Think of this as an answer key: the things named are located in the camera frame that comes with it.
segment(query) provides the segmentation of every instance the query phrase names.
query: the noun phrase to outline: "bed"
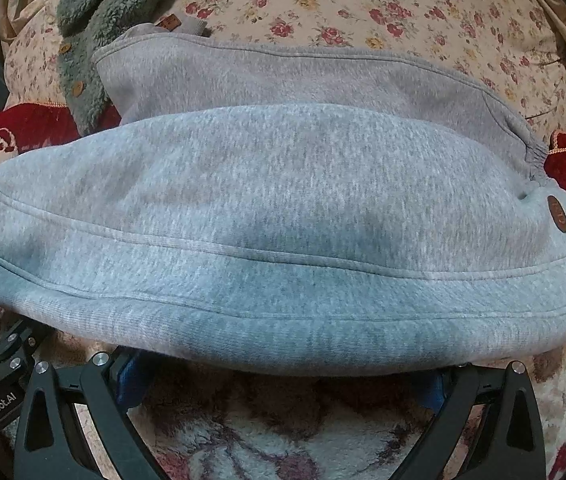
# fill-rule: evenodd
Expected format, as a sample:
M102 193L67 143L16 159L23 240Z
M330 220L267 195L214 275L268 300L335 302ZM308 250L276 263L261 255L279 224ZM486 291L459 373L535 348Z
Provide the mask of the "bed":
M7 108L63 107L55 70L63 43L59 0L45 5L10 44ZM220 40L357 46L423 57L497 91L546 143L566 131L566 35L540 0L162 0L154 19L176 12L207 21ZM0 152L0 161L5 153ZM10 314L0 314L0 330ZM55 364L107 349L57 333L41 349ZM523 361L534 381L548 478L566 470L566 345ZM89 417L96 460L117 478ZM476 410L445 471L452 478L471 440ZM171 360L130 418L174 480L388 478L426 427L406 377L279 378Z

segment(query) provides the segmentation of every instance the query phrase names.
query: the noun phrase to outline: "silver screw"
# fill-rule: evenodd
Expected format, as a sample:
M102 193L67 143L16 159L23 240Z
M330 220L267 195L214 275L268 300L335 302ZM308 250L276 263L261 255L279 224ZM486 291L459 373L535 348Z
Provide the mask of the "silver screw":
M98 352L93 358L92 362L96 366L103 366L106 362L109 361L109 355L106 352Z
M525 365L521 361L512 361L512 370L516 374L524 374Z
M37 374L44 374L45 372L47 372L47 369L49 368L49 363L47 361L41 361L40 363L38 363L35 367L34 367L34 371Z

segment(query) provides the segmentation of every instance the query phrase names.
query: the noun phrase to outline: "floral fabric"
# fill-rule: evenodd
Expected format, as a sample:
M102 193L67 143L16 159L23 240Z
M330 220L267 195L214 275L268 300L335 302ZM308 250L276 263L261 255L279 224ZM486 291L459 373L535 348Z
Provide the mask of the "floral fabric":
M8 106L63 103L57 4L48 0L10 46ZM545 140L566 130L566 47L536 0L163 0L156 18L170 9L204 18L221 40L408 52L483 81ZM69 364L98 348L59 334L45 355ZM555 480L566 469L566 345L520 360L534 380ZM176 361L131 414L175 480L388 478L430 416L402 376L300 380ZM445 478L458 470L477 421L475 412ZM102 449L95 454L116 478Z

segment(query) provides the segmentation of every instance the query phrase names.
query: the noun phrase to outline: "green object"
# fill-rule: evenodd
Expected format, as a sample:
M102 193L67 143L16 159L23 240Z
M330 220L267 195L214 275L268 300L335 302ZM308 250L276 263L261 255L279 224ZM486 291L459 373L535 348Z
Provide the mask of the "green object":
M128 28L148 22L159 1L59 1L58 28L69 49L59 54L57 69L67 106L82 136L95 130L108 103L92 54Z

